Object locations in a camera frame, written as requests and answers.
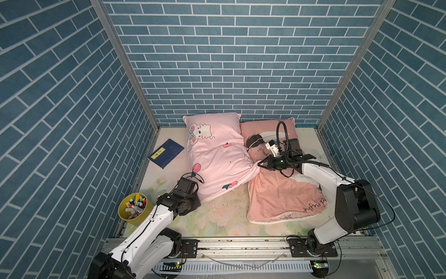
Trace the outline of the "salmon pink feather pillow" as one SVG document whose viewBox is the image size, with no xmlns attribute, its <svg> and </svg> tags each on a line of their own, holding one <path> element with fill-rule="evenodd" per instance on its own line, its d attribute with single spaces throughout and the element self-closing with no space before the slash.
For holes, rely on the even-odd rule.
<svg viewBox="0 0 446 279">
<path fill-rule="evenodd" d="M 281 127 L 276 135 L 278 120 L 246 122 L 240 125 L 245 146 L 254 165 L 272 155 L 266 143 L 286 137 L 297 143 L 300 149 L 295 121 L 283 121 L 287 131 Z M 251 223 L 267 224 L 312 218 L 322 213 L 329 205 L 317 182 L 291 168 L 283 171 L 260 168 L 260 173 L 248 183 L 250 198 L 247 219 Z"/>
</svg>

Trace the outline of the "light pink cartoon pillow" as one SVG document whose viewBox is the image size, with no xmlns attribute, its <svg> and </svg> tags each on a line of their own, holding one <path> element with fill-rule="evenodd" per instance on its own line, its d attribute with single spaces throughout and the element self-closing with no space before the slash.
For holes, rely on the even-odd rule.
<svg viewBox="0 0 446 279">
<path fill-rule="evenodd" d="M 203 180 L 198 190 L 202 202 L 216 199 L 260 173 L 245 147 L 240 118 L 235 112 L 183 117 L 189 167 Z"/>
</svg>

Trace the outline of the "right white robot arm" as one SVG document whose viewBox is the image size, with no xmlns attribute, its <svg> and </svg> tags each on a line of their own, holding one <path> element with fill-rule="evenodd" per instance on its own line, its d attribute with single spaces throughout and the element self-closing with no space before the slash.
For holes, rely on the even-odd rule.
<svg viewBox="0 0 446 279">
<path fill-rule="evenodd" d="M 302 174 L 335 194 L 334 216 L 310 230 L 306 240 L 301 242 L 308 255 L 322 256 L 334 248 L 335 241 L 381 220 L 376 195 L 368 181 L 343 176 L 310 154 L 293 157 L 270 155 L 257 165 L 269 171 L 300 169 Z"/>
</svg>

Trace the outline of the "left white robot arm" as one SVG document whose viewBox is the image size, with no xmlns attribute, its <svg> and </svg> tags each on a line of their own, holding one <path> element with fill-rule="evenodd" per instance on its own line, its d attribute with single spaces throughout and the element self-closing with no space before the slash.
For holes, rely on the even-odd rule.
<svg viewBox="0 0 446 279">
<path fill-rule="evenodd" d="M 164 258 L 187 261 L 181 233 L 168 226 L 177 216 L 185 216 L 201 206 L 197 193 L 163 194 L 148 218 L 109 253 L 100 252 L 92 260 L 89 279 L 141 279 Z"/>
</svg>

